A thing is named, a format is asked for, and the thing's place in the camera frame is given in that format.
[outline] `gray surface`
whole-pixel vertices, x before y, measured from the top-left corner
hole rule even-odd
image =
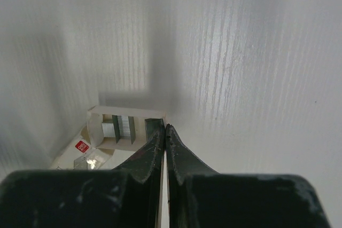
[[[220,172],[303,175],[342,225],[342,0],[0,0],[0,175],[97,104],[165,109]]]

